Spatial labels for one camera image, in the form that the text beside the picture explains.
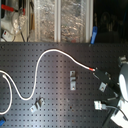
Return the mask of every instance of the wire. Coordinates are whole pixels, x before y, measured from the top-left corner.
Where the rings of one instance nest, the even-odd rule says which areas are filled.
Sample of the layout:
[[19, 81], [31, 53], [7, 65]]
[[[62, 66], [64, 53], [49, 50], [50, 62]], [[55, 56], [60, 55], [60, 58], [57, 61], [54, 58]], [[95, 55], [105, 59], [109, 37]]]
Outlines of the wire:
[[115, 107], [115, 106], [106, 106], [106, 107], [107, 107], [107, 108], [113, 108], [113, 109], [119, 110], [119, 111], [124, 115], [125, 119], [128, 121], [127, 116], [124, 114], [124, 112], [123, 112], [120, 108]]
[[[7, 77], [4, 77], [5, 79], [6, 79], [6, 78], [9, 78], [9, 79], [10, 79], [10, 81], [12, 82], [12, 84], [14, 85], [14, 87], [15, 87], [15, 89], [16, 89], [17, 94], [19, 95], [19, 97], [20, 97], [22, 100], [27, 101], [27, 100], [30, 100], [30, 99], [33, 97], [34, 92], [35, 92], [35, 88], [36, 88], [37, 70], [38, 70], [38, 66], [39, 66], [40, 60], [41, 60], [41, 58], [42, 58], [45, 54], [50, 53], [50, 52], [58, 52], [58, 53], [61, 53], [61, 54], [65, 55], [65, 56], [67, 56], [68, 58], [70, 58], [70, 59], [71, 59], [74, 63], [76, 63], [77, 65], [79, 65], [79, 66], [81, 66], [81, 67], [83, 67], [83, 68], [85, 68], [85, 69], [88, 69], [88, 70], [90, 70], [90, 71], [95, 71], [95, 69], [89, 68], [89, 67], [87, 67], [87, 66], [85, 66], [85, 65], [83, 65], [83, 64], [81, 64], [81, 63], [79, 63], [78, 61], [76, 61], [75, 59], [73, 59], [73, 57], [71, 57], [70, 55], [68, 55], [68, 54], [65, 53], [65, 52], [62, 52], [62, 51], [60, 51], [60, 50], [58, 50], [58, 49], [46, 50], [45, 52], [43, 52], [43, 53], [40, 55], [40, 57], [39, 57], [39, 59], [38, 59], [38, 61], [37, 61], [36, 69], [35, 69], [35, 77], [34, 77], [34, 87], [33, 87], [33, 90], [32, 90], [32, 94], [31, 94], [30, 97], [28, 97], [28, 98], [22, 97], [21, 94], [20, 94], [20, 92], [19, 92], [19, 90], [17, 89], [17, 86], [16, 86], [14, 80], [11, 78], [11, 76], [10, 76], [8, 73], [6, 73], [5, 71], [0, 70], [0, 73], [3, 73], [4, 75], [7, 76]], [[11, 90], [11, 87], [10, 87], [9, 80], [7, 80], [7, 82], [8, 82], [8, 85], [9, 85], [9, 88], [10, 88], [10, 93], [11, 93], [11, 94], [10, 94], [10, 103], [11, 103], [11, 102], [12, 102], [12, 99], [11, 99], [11, 98], [12, 98], [12, 90]]]
[[23, 36], [22, 31], [21, 31], [20, 33], [21, 33], [21, 36], [22, 36], [23, 42], [25, 42], [25, 39], [24, 39], [24, 36]]
[[1, 37], [1, 39], [3, 39], [5, 42], [7, 42], [7, 40], [5, 40], [3, 37]]

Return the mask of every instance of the white cable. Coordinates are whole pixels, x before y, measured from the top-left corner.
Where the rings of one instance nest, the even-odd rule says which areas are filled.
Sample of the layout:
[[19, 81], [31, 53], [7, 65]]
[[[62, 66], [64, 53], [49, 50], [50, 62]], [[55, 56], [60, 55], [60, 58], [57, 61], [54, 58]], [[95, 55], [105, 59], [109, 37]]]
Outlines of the white cable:
[[7, 110], [4, 111], [4, 112], [0, 112], [0, 115], [6, 114], [10, 110], [11, 105], [12, 105], [12, 88], [11, 88], [11, 84], [10, 84], [9, 80], [7, 79], [7, 77], [5, 75], [3, 75], [3, 78], [7, 81], [8, 85], [9, 85], [9, 90], [10, 90], [10, 103], [9, 103], [9, 106], [8, 106]]
[[34, 87], [33, 87], [32, 94], [31, 94], [30, 97], [28, 97], [28, 98], [22, 97], [21, 94], [20, 94], [20, 92], [19, 92], [19, 90], [17, 89], [17, 86], [16, 86], [15, 82], [14, 82], [13, 79], [11, 78], [11, 76], [10, 76], [8, 73], [6, 73], [6, 72], [0, 70], [0, 73], [3, 73], [4, 75], [6, 75], [6, 76], [10, 79], [10, 81], [13, 83], [13, 85], [14, 85], [14, 87], [15, 87], [15, 89], [16, 89], [17, 94], [19, 95], [19, 97], [20, 97], [22, 100], [27, 101], [27, 100], [30, 100], [30, 99], [33, 97], [34, 92], [35, 92], [35, 88], [36, 88], [37, 70], [38, 70], [39, 62], [40, 62], [41, 58], [42, 58], [46, 53], [49, 53], [49, 52], [59, 52], [59, 53], [65, 55], [65, 56], [69, 57], [69, 58], [70, 58], [74, 63], [76, 63], [77, 65], [79, 65], [79, 66], [81, 66], [81, 67], [83, 67], [83, 68], [85, 68], [85, 69], [88, 69], [88, 70], [91, 70], [91, 71], [95, 71], [95, 69], [89, 68], [89, 67], [87, 67], [87, 66], [85, 66], [85, 65], [83, 65], [83, 64], [81, 64], [81, 63], [79, 63], [79, 62], [77, 62], [76, 60], [74, 60], [70, 55], [68, 55], [68, 54], [65, 53], [65, 52], [62, 52], [62, 51], [57, 50], [57, 49], [50, 49], [50, 50], [47, 50], [47, 51], [45, 51], [45, 52], [43, 52], [43, 53], [41, 54], [41, 56], [39, 57], [39, 59], [38, 59], [38, 61], [37, 61], [36, 69], [35, 69]]

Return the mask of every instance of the black object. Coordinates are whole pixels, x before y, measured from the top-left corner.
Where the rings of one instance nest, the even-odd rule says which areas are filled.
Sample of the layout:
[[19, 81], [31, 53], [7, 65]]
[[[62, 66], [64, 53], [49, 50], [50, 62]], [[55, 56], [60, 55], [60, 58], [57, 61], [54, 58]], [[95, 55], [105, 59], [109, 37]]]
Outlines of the black object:
[[113, 90], [118, 96], [121, 95], [120, 88], [117, 85], [118, 81], [115, 83], [112, 81], [110, 75], [107, 72], [102, 72], [99, 69], [95, 70], [94, 76], [97, 77], [101, 82], [107, 84], [109, 88]]
[[23, 0], [19, 0], [19, 10], [22, 8]]
[[[6, 0], [1, 0], [1, 5], [4, 4], [5, 5]], [[1, 19], [4, 18], [5, 15], [5, 10], [1, 9]]]

